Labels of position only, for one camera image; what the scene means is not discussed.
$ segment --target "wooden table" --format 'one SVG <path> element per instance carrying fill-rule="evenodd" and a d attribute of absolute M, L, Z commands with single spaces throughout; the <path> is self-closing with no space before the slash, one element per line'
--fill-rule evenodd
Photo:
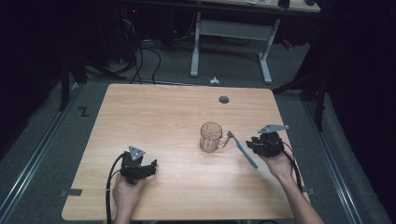
<path fill-rule="evenodd" d="M 222 104 L 220 96 L 230 102 Z M 208 121 L 232 131 L 259 169 L 233 139 L 214 153 L 203 152 L 200 128 Z M 63 218 L 106 219 L 108 172 L 128 146 L 146 151 L 142 165 L 158 160 L 132 219 L 291 218 L 282 188 L 245 143 L 268 123 L 283 124 L 267 89 L 110 85 L 72 185 L 82 193 L 68 196 Z M 285 131 L 279 135 L 290 143 Z M 111 208 L 114 217 L 113 201 Z"/>

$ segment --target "hand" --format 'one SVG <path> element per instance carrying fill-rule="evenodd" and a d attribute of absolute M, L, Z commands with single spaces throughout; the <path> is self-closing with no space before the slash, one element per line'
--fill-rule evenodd
<path fill-rule="evenodd" d="M 289 180 L 292 179 L 292 167 L 289 158 L 280 153 L 279 155 L 273 158 L 266 158 L 264 156 L 260 156 L 262 160 L 267 163 L 268 169 L 271 174 L 276 177 L 276 179 L 280 180 Z"/>
<path fill-rule="evenodd" d="M 126 178 L 117 174 L 113 198 L 118 208 L 115 223 L 129 223 L 131 214 L 140 198 L 146 178 L 140 179 L 136 185 L 129 184 Z"/>

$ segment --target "glass mug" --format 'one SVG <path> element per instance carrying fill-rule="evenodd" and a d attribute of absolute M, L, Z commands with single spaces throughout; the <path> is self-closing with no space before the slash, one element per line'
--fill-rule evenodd
<path fill-rule="evenodd" d="M 205 123 L 201 127 L 200 147 L 202 151 L 214 152 L 218 148 L 225 147 L 229 139 L 228 133 L 224 133 L 215 122 Z"/>

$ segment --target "metal rail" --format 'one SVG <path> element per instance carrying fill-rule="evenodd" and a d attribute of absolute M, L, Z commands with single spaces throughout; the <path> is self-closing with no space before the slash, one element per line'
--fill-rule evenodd
<path fill-rule="evenodd" d="M 53 135 L 58 130 L 59 126 L 61 125 L 64 116 L 67 114 L 67 111 L 70 108 L 70 105 L 74 102 L 77 96 L 80 94 L 83 86 L 81 84 L 75 84 L 72 88 L 71 99 L 68 105 L 65 107 L 63 111 L 59 111 L 56 115 L 55 119 L 47 129 L 44 137 L 42 138 L 41 142 L 38 144 L 37 148 L 35 149 L 34 154 L 32 155 L 31 159 L 26 164 L 25 168 L 21 172 L 20 176 L 18 177 L 17 181 L 15 182 L 13 188 L 9 192 L 6 199 L 3 201 L 0 207 L 0 223 L 7 223 L 8 219 L 10 218 L 13 210 L 17 206 L 20 198 L 22 197 L 23 193 L 26 191 L 27 187 L 29 186 L 30 181 L 33 179 L 35 172 L 37 171 L 38 167 L 40 166 L 41 162 L 44 160 L 47 152 L 49 151 L 49 144 L 52 140 Z"/>
<path fill-rule="evenodd" d="M 352 195 L 350 194 L 349 188 L 342 177 L 340 170 L 338 169 L 337 163 L 332 156 L 330 151 L 330 147 L 326 142 L 326 138 L 324 137 L 323 132 L 320 132 L 318 126 L 314 120 L 314 109 L 309 102 L 303 102 L 303 107 L 305 112 L 309 115 L 309 120 L 312 124 L 312 127 L 317 134 L 318 140 L 321 144 L 321 149 L 323 152 L 323 156 L 329 168 L 330 177 L 332 178 L 332 182 L 334 183 L 335 189 L 338 193 L 338 197 L 340 198 L 341 204 L 344 206 L 344 210 L 346 211 L 346 216 L 349 220 L 349 223 L 363 223 L 361 221 L 361 216 L 359 215 L 358 209 L 353 202 Z"/>

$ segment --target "desk leg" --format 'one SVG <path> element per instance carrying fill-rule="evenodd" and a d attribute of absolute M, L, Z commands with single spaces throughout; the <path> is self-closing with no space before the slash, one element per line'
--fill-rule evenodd
<path fill-rule="evenodd" d="M 197 12 L 197 22 L 195 25 L 195 43 L 194 51 L 192 53 L 191 72 L 192 77 L 198 76 L 198 63 L 199 63 L 199 34 L 201 26 L 201 12 Z"/>
<path fill-rule="evenodd" d="M 259 54 L 260 65 L 262 66 L 262 75 L 264 77 L 264 82 L 266 84 L 272 83 L 271 74 L 270 74 L 270 71 L 268 70 L 267 56 L 268 56 L 268 53 L 270 52 L 270 49 L 271 49 L 272 43 L 274 41 L 279 23 L 280 23 L 280 19 L 276 19 L 274 21 L 274 25 L 271 29 L 270 34 L 269 34 L 269 38 L 267 40 L 267 45 L 265 46 L 264 53 Z"/>

